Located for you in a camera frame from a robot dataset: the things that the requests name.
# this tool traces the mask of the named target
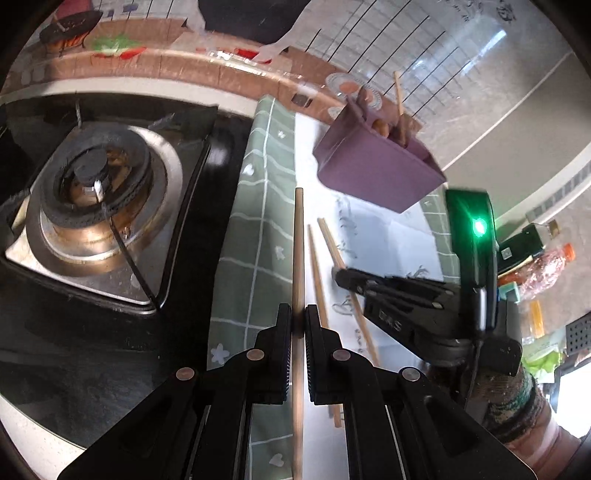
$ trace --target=checkered tablecloth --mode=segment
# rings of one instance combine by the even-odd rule
[[[213,290],[208,368],[252,348],[291,303],[295,115],[276,99],[257,106]],[[246,480],[291,477],[291,401],[256,405]]]

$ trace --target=metal rivet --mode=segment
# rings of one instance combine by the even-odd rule
[[[402,370],[402,377],[409,382],[416,382],[419,378],[421,378],[421,372],[416,368],[405,368]]]
[[[341,348],[333,352],[333,358],[339,362],[346,362],[349,358],[351,358],[351,352]]]
[[[182,367],[177,370],[179,380],[191,380],[195,376],[195,370],[191,367]]]
[[[258,348],[253,348],[252,350],[246,352],[246,358],[252,360],[253,362],[256,362],[257,360],[262,360],[263,358],[265,358],[265,352],[259,350]]]

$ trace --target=chopstick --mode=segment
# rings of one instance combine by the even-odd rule
[[[326,301],[324,299],[324,291],[322,290],[322,278],[320,277],[320,266],[318,265],[318,257],[316,256],[316,247],[314,246],[314,235],[312,234],[312,226],[308,225],[308,240],[310,241],[310,263],[312,264],[312,276],[314,278],[314,293],[316,294],[316,305],[318,307],[318,315],[320,316],[320,324],[323,328],[329,328],[329,317],[326,313]],[[340,405],[331,405],[330,409],[335,421],[335,427],[341,428],[343,426],[340,421]]]
[[[293,411],[293,480],[302,480],[304,454],[304,190],[295,189],[293,284],[291,312],[291,392]]]
[[[57,28],[59,28],[62,32],[66,31],[65,27],[61,24],[60,19],[57,18],[57,14],[55,12],[53,12],[53,20],[56,22]]]
[[[400,85],[400,73],[394,72],[394,86],[396,87],[396,102],[398,103],[398,122],[400,123],[400,143],[406,148],[406,119],[404,118],[404,107],[402,102],[402,87]]]
[[[332,257],[333,263],[335,267],[339,269],[347,268],[343,258],[340,256],[339,249],[336,246],[335,239],[333,238],[332,234],[330,233],[329,226],[326,224],[326,220],[323,218],[318,219],[318,225],[320,226],[320,230],[322,231],[322,235],[324,236],[324,241],[326,242],[326,246],[329,249],[330,256]],[[357,325],[361,330],[361,334],[365,340],[365,343],[368,346],[369,356],[371,357],[371,361],[376,367],[379,367],[379,356],[378,351],[374,345],[374,341],[371,338],[371,335],[368,330],[367,321],[363,316],[363,310],[361,305],[359,304],[359,299],[357,298],[357,294],[354,292],[350,293],[351,296],[351,304],[353,305],[353,314],[355,316],[355,320],[357,321]]]

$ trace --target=black stovetop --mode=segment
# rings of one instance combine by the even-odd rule
[[[139,127],[199,108],[132,95],[77,98],[86,120]],[[26,187],[75,126],[75,100],[59,95],[7,106],[10,132],[25,154],[9,136],[0,138],[0,151],[19,159],[0,165],[1,195]],[[211,130],[228,157],[206,163],[196,179],[162,316],[114,310],[0,261],[0,394],[77,445],[89,446],[170,372],[206,368],[213,280],[252,120],[203,109],[191,134]]]

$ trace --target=green led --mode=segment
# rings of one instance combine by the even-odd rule
[[[476,235],[478,238],[484,236],[484,234],[486,234],[487,229],[488,226],[482,218],[475,218],[472,221],[472,230],[474,231],[474,235]]]

